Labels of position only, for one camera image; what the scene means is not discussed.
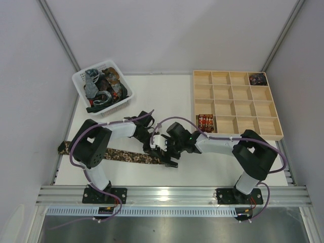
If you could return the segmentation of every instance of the red wire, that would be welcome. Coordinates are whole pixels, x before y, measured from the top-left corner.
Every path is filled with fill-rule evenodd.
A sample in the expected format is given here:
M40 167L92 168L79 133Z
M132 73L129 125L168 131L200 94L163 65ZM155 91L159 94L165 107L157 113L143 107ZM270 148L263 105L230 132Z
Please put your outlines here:
M255 209L255 208L256 208L256 206L257 206L257 203L255 202L254 198L253 198L253 197L251 197L251 198L250 198L250 201L251 201L251 204L252 204L252 203L254 203L254 207L253 207L253 208L251 208L251 209Z

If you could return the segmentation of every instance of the gray fabric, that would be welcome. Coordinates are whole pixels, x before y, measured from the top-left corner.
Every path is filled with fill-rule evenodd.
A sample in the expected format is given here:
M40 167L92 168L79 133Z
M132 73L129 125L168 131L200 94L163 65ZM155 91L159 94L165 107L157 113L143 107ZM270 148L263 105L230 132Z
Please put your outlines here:
M104 104L107 104L107 103L111 102L112 96L108 91L99 91L97 93L96 97L97 96L102 96L102 95L104 95L106 97L106 99L105 100L94 100L93 101L94 106L104 105Z
M86 97L88 99L93 99L96 97L96 94L98 93L99 90L97 86L93 83L93 79L90 77L89 74L87 74L87 72L85 74L85 77L86 77L86 88L85 88Z

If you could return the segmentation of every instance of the dark object in tray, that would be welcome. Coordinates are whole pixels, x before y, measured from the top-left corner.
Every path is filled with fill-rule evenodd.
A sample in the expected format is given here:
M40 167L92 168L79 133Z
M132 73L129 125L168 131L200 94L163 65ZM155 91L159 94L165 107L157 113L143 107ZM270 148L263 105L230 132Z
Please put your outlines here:
M255 73L249 77L251 85L267 86L267 78L264 73Z

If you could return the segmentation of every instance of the wire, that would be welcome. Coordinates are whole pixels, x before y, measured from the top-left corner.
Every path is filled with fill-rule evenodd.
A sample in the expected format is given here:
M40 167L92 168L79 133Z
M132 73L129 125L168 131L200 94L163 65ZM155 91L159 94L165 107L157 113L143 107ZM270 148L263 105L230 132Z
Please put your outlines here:
M267 206L269 205L269 201L270 201L270 188L269 188L269 186L266 183L264 183L264 182L259 182L258 185L264 185L264 186L266 186L266 188L268 190L268 197L267 197L267 201L265 202L265 205L263 206L263 208L261 209L261 211L258 212L255 216L253 216L252 219L257 218L267 208Z
M255 202L253 197L250 198L250 202L251 202L251 209L255 209L257 206L257 203Z
M124 120L112 121L112 122L110 122L109 124L112 125L112 124L119 124L119 123L130 123L130 122L134 122L134 121L136 121L136 120L140 120L140 119L145 118L145 117L147 117L147 116L149 116L149 115L152 115L153 112L154 112L154 109L153 109L151 112L149 112L149 113L147 113L147 114L145 114L145 115L143 115L143 116L140 116L140 117L137 117L137 118L133 118L133 119L130 119L130 120L125 120L125 119L124 119ZM69 156L69 158L70 158L70 163L71 163L73 166L83 169L83 172L84 172L84 174L85 174L85 177L86 177L86 179L89 181L90 186L91 186L92 188L94 188L95 190L97 190L98 192L100 192L100 193L102 193L102 194L105 194L105 195L108 195L108 196L113 197L113 198L115 199L115 203L116 203L116 201L117 201L117 205L118 205L118 202L119 202L119 204L120 204L120 208L119 208L119 209L118 209L114 214L112 214L111 216L109 216L109 217L106 218L106 219L98 220L98 222L105 222L105 221L108 221L108 220L112 219L113 217L115 217L115 216L116 216L116 215L117 215L117 214L122 210L123 202L122 202L122 200L121 200L119 197L117 197L116 195L111 194L111 193L108 193L108 192L105 192L105 191L102 191L102 190L100 190L99 188L97 188L97 187L96 187L96 186L91 182L90 177L89 177L89 175L88 175L88 173L87 173L87 171L86 171L86 167L84 167L84 166L82 166L82 165L78 165L78 164L76 164L76 163L73 162L73 153L74 153L74 150L75 150L76 146L77 146L78 143L80 142L80 140L81 140L81 139L82 139L82 138L83 138L83 137L84 137L84 136L85 136L89 131L91 131L91 130L94 129L94 128L98 128L98 127L102 127L102 126L106 126L106 125L108 125L108 123L96 124L96 125L93 125L93 126L87 128L83 133L81 133L80 136L78 136L78 138L76 139L76 141L75 141L74 144L72 145L72 147L71 147L71 151L70 151L70 156ZM79 219L72 220L72 221L70 221L70 222L67 222L67 223L64 223L64 224L61 224L61 225L58 225L58 226L52 227L52 228L48 228L48 229L49 229L49 230L54 230L54 229L58 229L58 228L60 228L60 227L63 227L63 226L66 226L66 225L69 225L69 224L72 224L72 223L76 223L76 222L79 222L79 221L82 221L82 220L89 220L89 219L92 219L92 220L93 220L94 218L90 218L90 217L79 218Z
M263 146L266 146L268 148L271 148L273 151L275 151L276 153L278 153L281 156L281 158L283 160L283 166L280 169L278 169L278 170L270 171L269 174L273 174L273 173L277 173L277 172L283 171L287 167L288 160L287 160L286 156L279 149L271 146L268 143L265 143L263 141L260 141L260 140L257 140L257 139L253 139L253 138L218 138L218 137L211 137L208 134L204 133L201 129L199 129L199 127L197 127L193 122L191 122L190 120L188 120L186 118L180 117L180 116L171 116L171 117L165 118L164 120L162 120L161 122L159 122L157 124L157 126L153 129L152 136L151 136L151 139L150 139L150 144L153 144L153 136L154 136L156 130L158 128L162 127L162 123L164 123L164 122L166 122L168 120L171 120L171 119L181 119L181 120L184 120L184 121L190 123L194 128L197 129L197 131L199 131L202 135L204 135L208 139L212 139L212 140L223 140L223 141L228 141L228 140L231 141L231 140L233 140L233 141L255 142L255 143L259 143L259 144L261 144Z

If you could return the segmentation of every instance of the white wall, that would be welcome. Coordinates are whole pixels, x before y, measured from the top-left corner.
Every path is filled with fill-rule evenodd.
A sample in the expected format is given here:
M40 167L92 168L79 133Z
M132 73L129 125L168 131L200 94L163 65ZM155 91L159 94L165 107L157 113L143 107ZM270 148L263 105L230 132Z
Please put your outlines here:
M35 0L1 1L0 28L0 231L24 204L21 242L64 139L74 70Z
M267 75L299 185L324 232L324 1L308 0Z
M296 0L48 0L81 68L260 70Z

